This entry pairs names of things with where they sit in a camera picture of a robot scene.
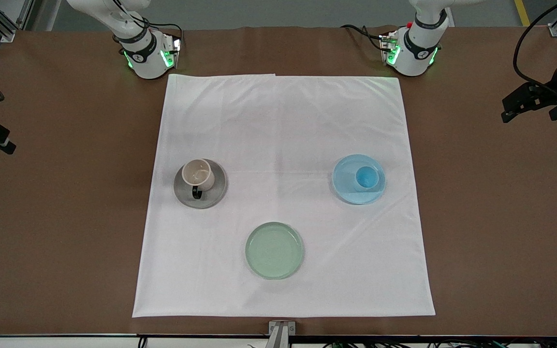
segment black mug handle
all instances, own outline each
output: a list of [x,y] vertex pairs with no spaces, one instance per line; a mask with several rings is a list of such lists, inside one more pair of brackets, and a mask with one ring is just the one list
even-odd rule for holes
[[200,200],[201,194],[203,194],[203,191],[199,191],[199,187],[192,187],[192,197],[195,200]]

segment yellow floor line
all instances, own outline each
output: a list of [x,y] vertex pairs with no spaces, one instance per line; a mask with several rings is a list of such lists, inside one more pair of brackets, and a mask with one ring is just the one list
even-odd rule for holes
[[521,25],[524,27],[530,26],[530,19],[528,18],[523,0],[515,0],[515,7],[517,7],[517,13],[521,19]]

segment gray saucer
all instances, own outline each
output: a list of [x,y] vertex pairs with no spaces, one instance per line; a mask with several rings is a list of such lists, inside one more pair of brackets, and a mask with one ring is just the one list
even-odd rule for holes
[[225,192],[227,191],[227,177],[225,171],[216,162],[210,161],[208,159],[207,163],[210,163],[210,168],[214,173],[214,185],[207,191],[204,191],[201,195],[200,200],[195,200],[192,196],[192,186],[184,182],[182,178],[182,166],[179,168],[177,174],[175,174],[175,180],[173,180],[173,191],[177,199],[182,202],[187,207],[194,209],[206,209],[216,205],[220,202]]

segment brown table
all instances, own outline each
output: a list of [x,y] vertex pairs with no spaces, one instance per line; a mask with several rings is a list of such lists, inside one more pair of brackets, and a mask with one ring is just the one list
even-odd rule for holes
[[[300,334],[557,335],[557,122],[502,124],[523,28],[451,28],[400,77],[437,315],[297,319]],[[126,68],[111,34],[20,32],[0,48],[0,334],[267,332],[269,319],[132,319],[166,77]],[[536,28],[522,69],[547,81]],[[178,73],[396,76],[346,29],[186,33]]]

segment green light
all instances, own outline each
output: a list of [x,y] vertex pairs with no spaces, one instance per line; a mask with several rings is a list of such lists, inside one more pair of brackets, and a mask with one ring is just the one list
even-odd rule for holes
[[163,58],[164,61],[164,65],[166,65],[168,68],[172,67],[174,62],[173,59],[169,58],[167,59],[167,57],[169,56],[169,53],[165,53],[164,51],[161,51],[161,57]]
[[130,62],[130,58],[128,58],[128,53],[126,53],[126,51],[124,51],[124,57],[126,57],[126,60],[128,61],[128,66],[130,66],[130,68],[132,69],[132,62]]
[[395,46],[395,48],[396,49],[393,49],[393,52],[388,56],[388,64],[390,65],[394,65],[394,62],[396,62],[396,57],[398,57],[398,54],[401,51],[401,47],[399,45]]
[[429,65],[433,64],[433,60],[435,59],[435,54],[438,52],[438,48],[435,48],[435,51],[433,51],[433,55],[431,55],[431,60],[429,61]]

